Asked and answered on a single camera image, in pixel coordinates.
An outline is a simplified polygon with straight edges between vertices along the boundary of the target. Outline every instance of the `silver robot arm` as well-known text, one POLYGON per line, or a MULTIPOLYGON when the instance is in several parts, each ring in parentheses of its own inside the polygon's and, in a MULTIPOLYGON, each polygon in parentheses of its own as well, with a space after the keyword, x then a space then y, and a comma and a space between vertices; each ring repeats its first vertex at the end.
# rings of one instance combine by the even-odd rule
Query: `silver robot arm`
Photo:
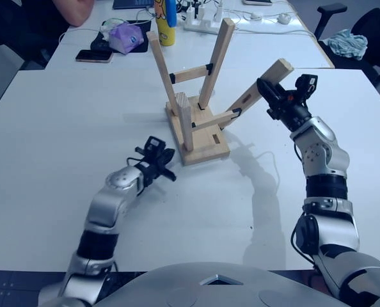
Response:
POLYGON ((106 296, 105 285, 115 263, 113 253, 119 236, 116 222, 126 215, 136 196, 154 179, 160 175, 172 181, 176 179, 174 173, 165 168, 174 150, 165 147, 165 142, 150 137, 145 149, 136 147, 144 158, 135 166, 107 176, 104 187, 90 204, 79 247, 72 255, 59 290, 60 297, 73 297, 75 304, 82 302, 90 306, 106 296))
POLYGON ((297 251, 320 271, 334 297, 351 306, 378 307, 380 261, 358 252, 358 229, 347 199, 349 155, 306 105, 316 85, 316 75, 302 75, 293 91, 257 80, 259 92, 269 103, 269 115, 287 126, 301 152, 306 199, 292 238, 296 233, 297 251))

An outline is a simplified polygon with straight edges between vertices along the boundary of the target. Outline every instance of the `desk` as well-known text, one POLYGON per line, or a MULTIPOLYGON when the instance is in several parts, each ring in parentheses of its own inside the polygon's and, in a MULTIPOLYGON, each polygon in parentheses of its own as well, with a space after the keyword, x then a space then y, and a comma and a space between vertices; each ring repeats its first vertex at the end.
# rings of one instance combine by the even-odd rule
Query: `desk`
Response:
MULTIPOLYGON (((135 20, 138 10, 112 10, 113 0, 95 1, 92 14, 80 27, 83 29, 99 29, 104 20, 118 17, 126 20, 135 20)), ((224 7, 230 10, 244 10, 247 12, 261 11, 265 15, 274 15, 282 12, 292 12, 288 3, 274 3, 272 6, 244 5, 241 0, 225 1, 224 7)), ((207 4, 206 14, 212 15, 215 7, 207 4)), ((237 27, 254 31, 282 32, 295 29, 306 29, 296 17, 293 17, 288 26, 276 22, 276 16, 269 17, 263 22, 247 22, 238 18, 234 13, 225 13, 233 18, 237 27)), ((140 19, 148 19, 149 15, 143 12, 140 19)), ((176 42, 173 46, 163 47, 164 57, 170 72, 180 71, 206 64, 210 61, 216 35, 196 33, 183 30, 181 22, 176 28, 176 42)), ((90 43, 97 33, 94 31, 68 30, 59 47, 47 65, 50 69, 103 69, 108 67, 123 69, 147 69, 154 66, 151 48, 147 53, 131 53, 126 56, 115 54, 110 64, 79 63, 75 61, 81 49, 89 49, 90 43)), ((157 32, 155 21, 152 21, 152 31, 157 32)), ((295 35, 258 35, 236 32, 228 48, 223 68, 249 67, 255 70, 264 70, 278 58, 288 58, 297 68, 331 68, 329 59, 320 51, 317 43, 306 33, 295 35)))
MULTIPOLYGON (((261 73, 223 69, 213 112, 261 73)), ((355 70, 298 69, 282 85, 293 88, 302 73, 319 76, 310 111, 351 157, 360 251, 380 259, 380 96, 355 70)), ((142 71, 140 79, 139 86, 119 70, 17 74, 0 101, 0 269, 64 271, 105 177, 149 135, 176 148, 158 71, 142 71)), ((201 83, 177 90, 194 95, 201 83)), ((229 158, 187 167, 173 158, 177 181, 157 179, 118 224, 121 271, 192 261, 310 268, 289 244, 305 198, 301 164, 288 130, 266 109, 260 101, 225 129, 229 158)))

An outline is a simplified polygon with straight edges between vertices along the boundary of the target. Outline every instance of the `white power strip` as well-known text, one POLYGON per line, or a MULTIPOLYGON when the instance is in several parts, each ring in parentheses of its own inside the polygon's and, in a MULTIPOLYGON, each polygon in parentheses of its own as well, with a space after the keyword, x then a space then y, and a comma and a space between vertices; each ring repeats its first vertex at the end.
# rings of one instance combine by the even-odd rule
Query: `white power strip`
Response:
POLYGON ((214 20, 203 19, 204 7, 199 7, 198 17, 201 19, 194 19, 194 8, 190 6, 186 11, 186 21, 184 22, 184 29, 194 32, 218 34, 220 30, 221 21, 223 20, 223 8, 221 7, 221 14, 218 10, 214 20))

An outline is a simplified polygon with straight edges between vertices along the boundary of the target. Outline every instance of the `blue cloth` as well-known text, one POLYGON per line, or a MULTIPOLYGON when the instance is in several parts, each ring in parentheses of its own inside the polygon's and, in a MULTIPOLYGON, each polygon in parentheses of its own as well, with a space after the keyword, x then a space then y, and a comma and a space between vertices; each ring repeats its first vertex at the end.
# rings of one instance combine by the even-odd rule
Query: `blue cloth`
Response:
POLYGON ((362 59, 368 47, 368 39, 363 35, 353 35, 349 29, 339 31, 337 34, 323 40, 337 56, 345 58, 362 59))

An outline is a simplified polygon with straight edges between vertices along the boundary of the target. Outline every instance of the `black smartphone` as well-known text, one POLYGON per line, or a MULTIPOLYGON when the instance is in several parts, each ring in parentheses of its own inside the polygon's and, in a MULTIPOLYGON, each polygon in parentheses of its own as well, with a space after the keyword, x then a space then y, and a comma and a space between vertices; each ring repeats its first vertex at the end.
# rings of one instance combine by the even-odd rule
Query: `black smartphone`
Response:
POLYGON ((271 0, 242 0, 242 2, 251 5, 273 5, 271 0))
POLYGON ((109 63, 112 55, 112 51, 81 50, 75 60, 78 62, 109 63))

